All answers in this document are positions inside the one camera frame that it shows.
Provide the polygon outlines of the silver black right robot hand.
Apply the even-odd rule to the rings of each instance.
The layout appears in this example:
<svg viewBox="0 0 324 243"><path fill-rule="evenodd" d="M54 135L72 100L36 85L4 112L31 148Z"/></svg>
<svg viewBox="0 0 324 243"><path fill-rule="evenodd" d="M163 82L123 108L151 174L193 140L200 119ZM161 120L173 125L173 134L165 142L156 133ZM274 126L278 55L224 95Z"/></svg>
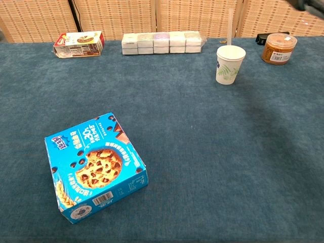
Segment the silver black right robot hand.
<svg viewBox="0 0 324 243"><path fill-rule="evenodd" d="M298 11L307 11L323 18L323 0L287 0Z"/></svg>

